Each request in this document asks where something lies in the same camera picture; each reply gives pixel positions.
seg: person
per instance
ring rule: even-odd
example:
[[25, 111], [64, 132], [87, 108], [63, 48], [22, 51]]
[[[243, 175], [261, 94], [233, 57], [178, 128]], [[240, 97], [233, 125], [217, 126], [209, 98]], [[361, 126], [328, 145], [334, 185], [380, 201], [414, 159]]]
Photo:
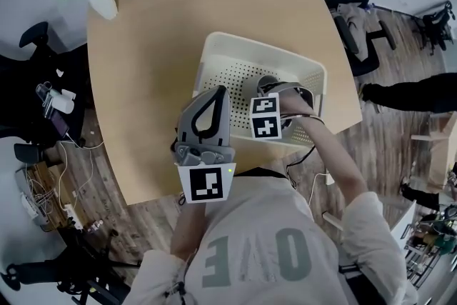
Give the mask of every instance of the person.
[[405, 199], [409, 201], [416, 200], [418, 205], [435, 211], [440, 211], [441, 206], [456, 204], [457, 201], [456, 188], [451, 180], [448, 180], [446, 188], [439, 194], [431, 194], [420, 189], [412, 189], [409, 183], [406, 182], [401, 183], [400, 193]]
[[363, 101], [400, 111], [439, 114], [457, 111], [456, 84], [457, 73], [446, 73], [392, 86], [362, 84], [359, 95]]
[[[314, 115], [293, 89], [280, 93], [280, 106], [281, 113]], [[417, 297], [377, 195], [321, 121], [297, 121], [346, 201], [342, 247], [349, 259], [374, 273], [387, 304]], [[352, 304], [338, 277], [336, 245], [289, 180], [269, 172], [234, 177], [226, 201], [186, 204], [170, 253], [144, 254], [124, 304]]]

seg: black cable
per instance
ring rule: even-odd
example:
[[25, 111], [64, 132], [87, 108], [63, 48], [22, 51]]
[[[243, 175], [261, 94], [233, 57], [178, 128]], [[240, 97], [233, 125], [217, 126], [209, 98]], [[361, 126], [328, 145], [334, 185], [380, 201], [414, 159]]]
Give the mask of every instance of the black cable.
[[297, 189], [297, 182], [294, 181], [294, 180], [292, 179], [290, 173], [288, 172], [288, 169], [289, 169], [291, 166], [294, 166], [294, 165], [298, 165], [298, 164], [303, 163], [303, 162], [308, 158], [308, 156], [311, 155], [311, 153], [314, 151], [315, 148], [316, 148], [316, 145], [313, 145], [313, 147], [311, 148], [311, 150], [308, 151], [308, 153], [306, 153], [306, 155], [305, 155], [303, 158], [301, 158], [301, 159], [298, 160], [298, 161], [295, 161], [295, 162], [293, 162], [293, 163], [290, 163], [290, 164], [287, 164], [287, 165], [286, 165], [286, 174], [287, 174], [287, 177], [289, 178], [289, 180], [291, 181], [291, 184], [292, 184], [293, 189]]
[[186, 196], [184, 195], [184, 192], [183, 192], [179, 197], [178, 205], [183, 206], [185, 203], [186, 203]]

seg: perforated basket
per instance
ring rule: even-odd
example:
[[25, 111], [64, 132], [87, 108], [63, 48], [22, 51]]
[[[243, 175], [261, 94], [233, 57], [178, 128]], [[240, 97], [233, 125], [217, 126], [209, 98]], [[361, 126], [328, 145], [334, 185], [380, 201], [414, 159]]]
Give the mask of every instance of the perforated basket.
[[[249, 103], [243, 95], [243, 82], [258, 75], [272, 75], [279, 81], [297, 81], [314, 95], [314, 109], [323, 116], [327, 71], [320, 63], [277, 47], [242, 37], [214, 32], [206, 37], [193, 96], [224, 85], [231, 96], [231, 136], [252, 139]], [[287, 136], [268, 143], [311, 146], [312, 141], [298, 125]]]

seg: chair wheel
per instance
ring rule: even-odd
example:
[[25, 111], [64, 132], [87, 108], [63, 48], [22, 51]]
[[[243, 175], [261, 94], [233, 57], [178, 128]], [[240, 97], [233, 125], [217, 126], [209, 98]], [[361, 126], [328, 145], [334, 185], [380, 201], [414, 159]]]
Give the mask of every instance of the chair wheel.
[[0, 276], [10, 289], [14, 291], [19, 291], [21, 289], [21, 282], [17, 279], [17, 276], [12, 277], [11, 274], [0, 274]]

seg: white cable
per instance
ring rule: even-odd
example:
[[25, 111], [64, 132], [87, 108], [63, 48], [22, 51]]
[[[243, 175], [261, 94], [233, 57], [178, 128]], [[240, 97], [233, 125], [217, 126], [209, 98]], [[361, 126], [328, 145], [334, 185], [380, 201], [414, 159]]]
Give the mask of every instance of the white cable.
[[[52, 190], [46, 191], [46, 189], [43, 187], [43, 185], [40, 182], [38, 182], [36, 179], [30, 178], [29, 173], [27, 171], [28, 167], [29, 166], [26, 164], [26, 166], [25, 166], [26, 180], [27, 180], [27, 184], [29, 185], [29, 191], [30, 191], [31, 197], [35, 201], [35, 204], [37, 206], [44, 206], [45, 214], [49, 215], [54, 210], [52, 203], [49, 201], [49, 199], [52, 197], [54, 192]], [[41, 189], [43, 190], [42, 194], [34, 194], [34, 182], [37, 183], [41, 187]], [[47, 210], [48, 203], [51, 205], [50, 211]]]
[[57, 197], [57, 200], [59, 201], [59, 206], [62, 210], [64, 210], [64, 208], [62, 207], [62, 201], [60, 200], [60, 183], [62, 181], [62, 177], [64, 176], [65, 172], [66, 172], [66, 168], [67, 166], [69, 165], [69, 158], [68, 156], [66, 155], [66, 150], [65, 150], [65, 146], [62, 144], [62, 141], [59, 141], [60, 143], [60, 146], [62, 146], [62, 149], [64, 150], [64, 153], [65, 153], [65, 168], [64, 168], [64, 171], [62, 171], [60, 177], [59, 177], [59, 182], [57, 183], [57, 186], [58, 186], [58, 195], [59, 197]]
[[94, 176], [94, 161], [92, 160], [92, 150], [89, 150], [89, 154], [90, 154], [90, 160], [91, 160], [91, 176], [89, 177], [89, 179], [87, 181], [85, 181], [81, 185], [81, 187], [78, 188], [78, 191], [76, 192], [76, 199], [74, 200], [73, 210], [76, 208], [76, 204], [78, 203], [79, 192], [81, 192], [83, 187], [86, 184], [88, 184], [91, 181], [92, 177]]
[[308, 206], [311, 208], [311, 199], [313, 198], [313, 192], [314, 192], [314, 184], [316, 184], [316, 178], [317, 176], [328, 176], [328, 174], [324, 174], [324, 173], [317, 173], [315, 176], [314, 176], [314, 180], [313, 180], [313, 186], [311, 188], [311, 195], [309, 196], [309, 200], [308, 200]]
[[102, 141], [100, 144], [98, 144], [97, 146], [90, 146], [90, 147], [86, 147], [86, 146], [79, 146], [69, 135], [69, 133], [67, 132], [66, 133], [66, 136], [71, 140], [70, 141], [60, 141], [60, 143], [65, 143], [65, 144], [75, 144], [77, 147], [79, 147], [80, 149], [86, 149], [86, 150], [90, 150], [90, 149], [97, 149], [99, 148], [100, 146], [102, 146], [103, 144], [105, 144], [105, 141]]

